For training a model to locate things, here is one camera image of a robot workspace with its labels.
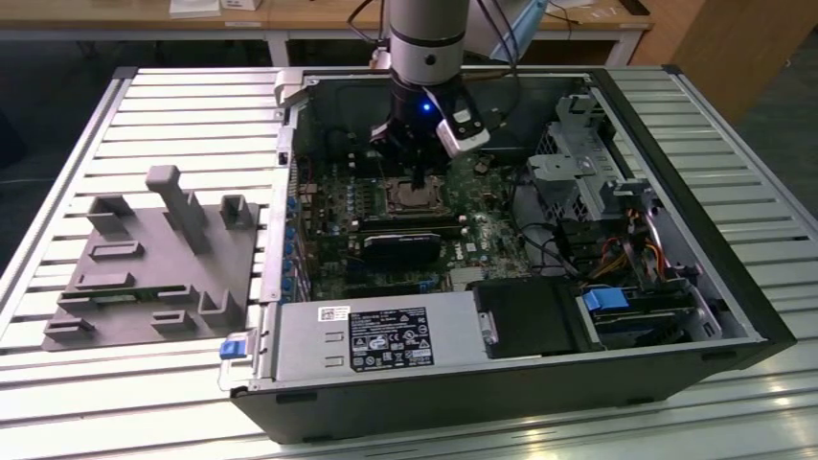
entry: blue latch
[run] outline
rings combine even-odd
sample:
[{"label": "blue latch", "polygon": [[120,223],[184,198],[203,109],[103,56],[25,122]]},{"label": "blue latch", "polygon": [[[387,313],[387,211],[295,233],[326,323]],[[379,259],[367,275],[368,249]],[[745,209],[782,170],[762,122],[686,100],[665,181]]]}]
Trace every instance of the blue latch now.
[{"label": "blue latch", "polygon": [[247,340],[226,340],[219,348],[222,359],[239,359],[247,357]]},{"label": "blue latch", "polygon": [[583,294],[583,300],[589,311],[607,310],[607,309],[626,309],[630,307],[625,293],[618,287],[601,287],[591,289],[589,293]]}]

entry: motherboard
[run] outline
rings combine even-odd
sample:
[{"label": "motherboard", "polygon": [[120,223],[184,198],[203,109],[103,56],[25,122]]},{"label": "motherboard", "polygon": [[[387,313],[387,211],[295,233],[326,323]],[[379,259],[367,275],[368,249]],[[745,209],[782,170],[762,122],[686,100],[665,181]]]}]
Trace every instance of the motherboard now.
[{"label": "motherboard", "polygon": [[363,178],[354,163],[318,172],[302,196],[312,300],[466,290],[530,275],[508,216],[511,169],[494,163],[462,157],[416,190],[382,168]]}]

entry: white sticker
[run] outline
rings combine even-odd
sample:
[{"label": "white sticker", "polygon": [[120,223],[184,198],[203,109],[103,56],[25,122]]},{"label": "white sticker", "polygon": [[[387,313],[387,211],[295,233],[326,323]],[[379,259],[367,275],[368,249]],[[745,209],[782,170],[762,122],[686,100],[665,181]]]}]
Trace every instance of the white sticker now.
[{"label": "white sticker", "polygon": [[226,22],[226,27],[260,27],[260,22],[256,22],[256,21],[231,21],[231,22]]},{"label": "white sticker", "polygon": [[318,309],[318,321],[347,321],[348,307],[320,307]]}]

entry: metal bracket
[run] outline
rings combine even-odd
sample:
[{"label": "metal bracket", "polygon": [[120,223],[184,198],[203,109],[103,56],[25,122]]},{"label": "metal bracket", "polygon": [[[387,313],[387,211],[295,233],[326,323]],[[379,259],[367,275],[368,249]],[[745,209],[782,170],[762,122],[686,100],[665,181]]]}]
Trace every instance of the metal bracket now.
[{"label": "metal bracket", "polygon": [[303,90],[307,85],[304,71],[300,69],[284,69],[276,74],[272,92],[280,108],[288,108],[304,100],[307,93]]}]

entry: metal slotted platform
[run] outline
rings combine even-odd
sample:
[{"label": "metal slotted platform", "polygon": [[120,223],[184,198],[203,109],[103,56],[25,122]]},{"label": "metal slotted platform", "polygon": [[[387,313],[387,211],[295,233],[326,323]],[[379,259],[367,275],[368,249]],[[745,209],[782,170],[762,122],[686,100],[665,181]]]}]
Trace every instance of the metal slotted platform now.
[{"label": "metal slotted platform", "polygon": [[[134,207],[162,205],[143,174],[174,163],[202,203],[231,193],[268,203],[282,120],[275,74],[144,69],[112,82],[0,284],[0,458],[689,459],[818,452],[815,221],[685,78],[657,69],[613,76],[799,339],[759,365],[666,402],[282,447],[219,389],[220,340],[39,351],[91,231],[83,214],[93,195],[123,193]],[[262,258],[259,251],[255,273]],[[258,293],[255,278],[251,300]]]}]

